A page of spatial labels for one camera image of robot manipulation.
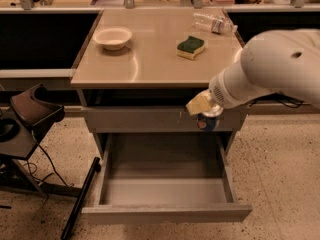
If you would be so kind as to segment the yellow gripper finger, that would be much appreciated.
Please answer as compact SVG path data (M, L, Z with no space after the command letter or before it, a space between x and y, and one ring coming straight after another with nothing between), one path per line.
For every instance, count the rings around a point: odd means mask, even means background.
M202 112L208 112L215 106L212 95L209 90L205 90L197 94L190 100L186 108L190 115L196 115Z

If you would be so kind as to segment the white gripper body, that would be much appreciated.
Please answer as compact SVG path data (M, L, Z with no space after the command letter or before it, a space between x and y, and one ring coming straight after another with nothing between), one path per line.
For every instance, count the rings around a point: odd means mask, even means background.
M234 63L210 80L209 90L215 103L231 109L254 99L254 88L241 64Z

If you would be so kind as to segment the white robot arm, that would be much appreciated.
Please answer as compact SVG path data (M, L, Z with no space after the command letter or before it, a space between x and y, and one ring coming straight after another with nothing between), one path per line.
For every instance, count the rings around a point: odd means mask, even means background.
M320 30L272 30L251 38L236 62L186 105L216 117L256 98L282 94L320 107Z

